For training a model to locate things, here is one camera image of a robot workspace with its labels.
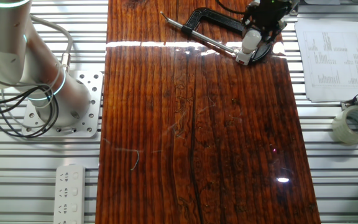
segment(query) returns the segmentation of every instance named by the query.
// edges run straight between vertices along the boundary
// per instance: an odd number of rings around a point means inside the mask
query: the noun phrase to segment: mounting plate
[[[70,76],[76,80],[81,81],[89,90],[91,95],[91,103],[89,104],[89,109],[86,114],[78,120],[77,123],[72,124],[71,126],[66,127],[56,127],[54,126],[45,134],[37,137],[38,139],[42,138],[91,138],[98,131],[98,120],[99,120],[99,110],[100,110],[100,101],[102,95],[103,87],[103,74],[101,72],[92,72],[92,71],[70,71]],[[27,126],[36,126],[45,124],[37,115],[35,107],[31,104],[27,104],[24,115],[24,124]],[[22,133],[32,134],[38,130],[22,128]]]

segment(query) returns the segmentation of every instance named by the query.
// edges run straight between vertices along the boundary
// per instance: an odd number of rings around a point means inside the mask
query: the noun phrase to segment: wire
[[[33,93],[34,91],[36,91],[36,90],[39,90],[41,88],[41,86],[37,86],[37,87],[34,87],[34,88],[32,88],[32,89],[29,89],[29,90],[27,90],[26,92],[24,92],[24,93],[22,93],[22,94],[20,94],[20,95],[17,95],[17,96],[15,96],[15,97],[13,97],[13,98],[10,98],[10,99],[8,99],[8,100],[2,100],[2,101],[0,101],[0,103],[9,103],[9,102],[12,102],[12,101],[14,101],[14,100],[17,100],[17,99],[19,99],[19,98],[22,98],[23,96],[29,96],[31,93]]]
[[[216,3],[219,5],[219,6],[221,6],[224,10],[226,10],[227,12],[231,12],[231,13],[235,13],[235,14],[242,14],[242,15],[244,15],[246,12],[240,12],[240,11],[235,11],[235,10],[233,10],[233,9],[230,9],[230,8],[228,8],[228,7],[226,7],[226,6],[224,6],[224,4],[222,4],[221,2],[220,2],[220,0],[215,0],[216,1]]]
[[[60,72],[60,69],[62,69],[63,65],[62,64],[59,64],[58,66],[58,69],[57,69],[57,74],[56,74],[56,78],[54,79],[54,81],[50,84],[50,85],[47,85],[45,83],[19,83],[19,84],[9,84],[9,83],[6,83],[6,82],[2,82],[0,81],[0,84],[1,85],[4,85],[4,86],[9,86],[9,87],[26,87],[26,86],[46,86],[48,87],[48,90],[45,90],[43,91],[42,93],[48,93],[49,91],[52,92],[52,87],[56,84],[61,72]]]
[[[7,125],[10,127],[10,129],[12,131],[14,131],[16,134],[12,134],[9,131],[6,131],[4,128],[1,127],[0,125],[0,130],[3,131],[4,133],[13,136],[13,137],[20,137],[20,138],[36,138],[39,137],[41,135],[43,135],[44,133],[46,133],[47,131],[49,131],[53,125],[56,123],[57,118],[58,118],[58,114],[59,114],[59,106],[58,106],[58,102],[56,100],[56,98],[53,99],[54,104],[50,104],[50,113],[49,113],[49,117],[47,122],[42,126],[41,129],[39,129],[38,131],[32,133],[32,134],[28,134],[28,135],[23,135],[18,133],[10,124],[10,122],[6,119],[6,117],[2,114],[2,117],[4,118],[4,121],[7,123]]]
[[[67,30],[65,30],[63,27],[57,25],[56,23],[46,21],[45,19],[41,19],[41,18],[38,18],[38,17],[33,16],[33,15],[30,15],[30,17],[31,17],[32,21],[39,22],[42,25],[45,25],[47,27],[50,27],[50,28],[53,28],[55,30],[58,30],[58,31],[62,32],[68,39],[67,49],[66,49],[65,53],[70,53],[71,48],[73,47],[73,37],[71,36],[71,34]]]
[[[55,78],[55,80],[52,82],[52,84],[50,85],[50,86],[48,86],[47,84],[23,84],[23,85],[10,85],[10,84],[8,84],[8,83],[2,83],[3,85],[7,85],[7,86],[12,86],[12,87],[15,87],[15,86],[30,86],[30,85],[42,85],[42,86],[47,86],[48,87],[48,90],[47,91],[44,91],[44,93],[47,93],[48,91],[50,91],[50,94],[51,94],[51,97],[50,97],[50,100],[49,100],[49,102],[45,105],[45,106],[41,106],[41,107],[38,107],[38,106],[34,106],[34,107],[36,107],[36,108],[38,108],[38,109],[42,109],[42,108],[46,108],[47,106],[49,106],[49,104],[52,102],[52,99],[53,99],[53,97],[54,97],[54,94],[53,94],[53,92],[52,92],[52,86],[54,86],[55,85],[55,83],[56,83],[56,81],[58,80],[58,77],[60,76],[60,69],[62,68],[62,65],[60,65],[59,66],[59,68],[58,68],[58,73],[57,73],[57,75],[56,75],[56,78]],[[1,90],[1,96],[2,96],[2,100],[3,101],[5,101],[5,94],[4,94],[4,90],[2,89]],[[38,125],[38,126],[28,126],[28,125],[25,125],[24,123],[22,123],[22,122],[20,122],[19,120],[17,120],[14,116],[13,116],[13,114],[10,112],[10,111],[8,111],[7,112],[8,113],[8,115],[11,117],[11,119],[13,119],[17,124],[19,124],[19,125],[21,125],[21,126],[23,126],[23,127],[25,127],[25,128],[40,128],[40,127],[42,127],[43,125],[41,124],[41,125]]]
[[[0,114],[6,113],[6,112],[8,112],[8,111],[13,110],[13,109],[16,108],[17,106],[19,106],[19,104],[21,104],[21,103],[25,100],[26,97],[28,97],[29,95],[31,95],[31,93],[33,93],[33,92],[35,92],[35,91],[37,91],[37,90],[39,90],[39,89],[42,89],[42,88],[43,88],[43,87],[41,87],[41,86],[37,86],[37,87],[35,87],[35,88],[32,88],[32,89],[26,91],[26,92],[23,93],[23,94],[20,94],[20,95],[19,95],[19,98],[20,98],[20,97],[22,97],[22,98],[21,98],[16,104],[14,104],[13,106],[11,106],[10,108],[5,109],[5,110],[1,110],[1,111],[0,111]],[[8,99],[8,100],[0,101],[0,104],[1,104],[1,103],[12,102],[12,101],[14,101],[14,100],[16,100],[16,99],[18,99],[18,96],[13,97],[13,98]]]
[[[1,96],[2,96],[2,100],[5,100],[5,94],[4,94],[4,90],[2,89],[1,90]],[[38,126],[28,126],[28,125],[25,125],[24,123],[20,122],[18,119],[16,119],[13,114],[8,111],[7,112],[9,114],[9,116],[11,117],[11,119],[13,119],[17,124],[19,124],[20,126],[23,126],[25,128],[41,128],[43,125],[38,125]]]

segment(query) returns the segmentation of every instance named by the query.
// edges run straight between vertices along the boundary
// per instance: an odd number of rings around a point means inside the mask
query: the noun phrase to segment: white power strip
[[[83,224],[85,168],[60,166],[56,170],[53,224]]]

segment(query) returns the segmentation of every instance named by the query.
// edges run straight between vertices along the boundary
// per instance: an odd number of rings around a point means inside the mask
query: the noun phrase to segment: dark wood grain
[[[109,1],[96,223],[320,223],[282,44],[245,67],[159,14],[205,6]]]

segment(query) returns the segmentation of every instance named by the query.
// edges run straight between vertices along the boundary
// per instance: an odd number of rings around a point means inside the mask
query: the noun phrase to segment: tape roll
[[[350,106],[334,118],[333,121],[334,136],[338,140],[346,144],[357,144],[358,132],[353,131],[349,127],[349,125],[346,122],[348,118],[351,118],[358,123],[358,106]]]

